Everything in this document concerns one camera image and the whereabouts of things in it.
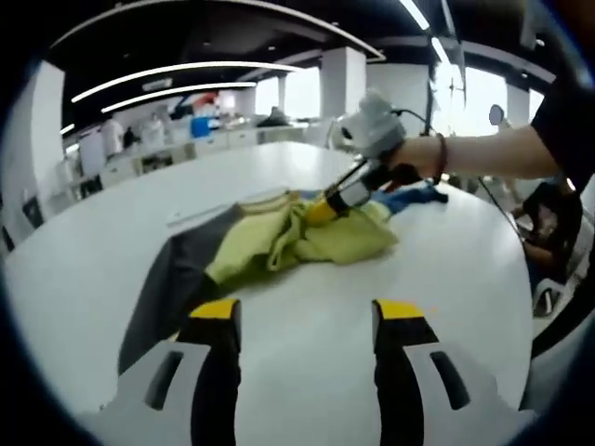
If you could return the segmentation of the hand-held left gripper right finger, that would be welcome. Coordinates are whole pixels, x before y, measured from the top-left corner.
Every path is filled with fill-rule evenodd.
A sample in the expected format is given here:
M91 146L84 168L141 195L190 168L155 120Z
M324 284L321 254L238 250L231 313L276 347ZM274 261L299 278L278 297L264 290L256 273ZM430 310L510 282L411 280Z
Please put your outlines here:
M506 445L534 421L485 367L440 341L418 306L379 299L372 314L381 444Z

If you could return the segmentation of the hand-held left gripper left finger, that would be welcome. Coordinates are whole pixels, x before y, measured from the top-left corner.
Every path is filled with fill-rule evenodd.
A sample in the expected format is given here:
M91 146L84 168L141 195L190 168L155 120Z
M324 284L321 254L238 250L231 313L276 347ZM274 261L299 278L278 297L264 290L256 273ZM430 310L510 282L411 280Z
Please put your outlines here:
M196 308L118 379L99 413L104 445L233 445L241 383L241 303Z

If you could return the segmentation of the person's right hand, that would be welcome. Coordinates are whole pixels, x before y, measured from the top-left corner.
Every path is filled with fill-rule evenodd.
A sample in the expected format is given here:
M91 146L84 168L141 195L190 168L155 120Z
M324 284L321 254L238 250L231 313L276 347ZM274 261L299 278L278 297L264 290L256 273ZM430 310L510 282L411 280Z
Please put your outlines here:
M391 172L397 171L396 175L391 176L386 191L396 190L425 178L439 181L446 166L445 156L442 134L405 139L384 161Z

